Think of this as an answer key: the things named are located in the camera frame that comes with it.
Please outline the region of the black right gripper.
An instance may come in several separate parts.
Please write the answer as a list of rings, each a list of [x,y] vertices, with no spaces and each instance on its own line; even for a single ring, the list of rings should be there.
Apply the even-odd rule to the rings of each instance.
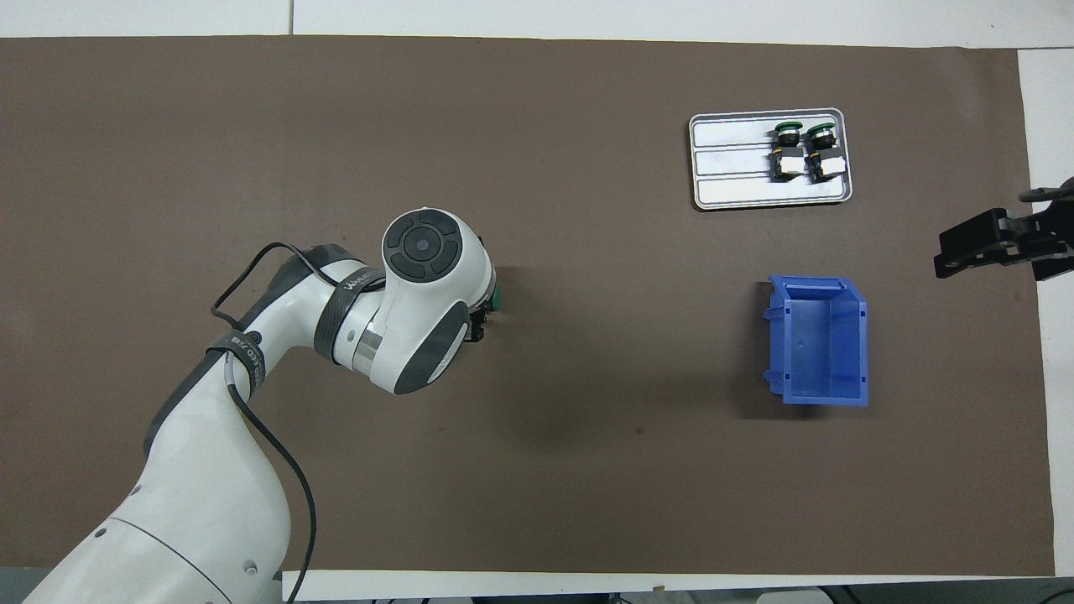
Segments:
[[[1005,208],[990,208],[939,234],[937,279],[948,279],[967,268],[998,263],[1008,245],[1008,263],[1033,263],[1033,279],[1043,282],[1074,270],[1073,202],[1053,201],[1042,211],[1008,217]]]

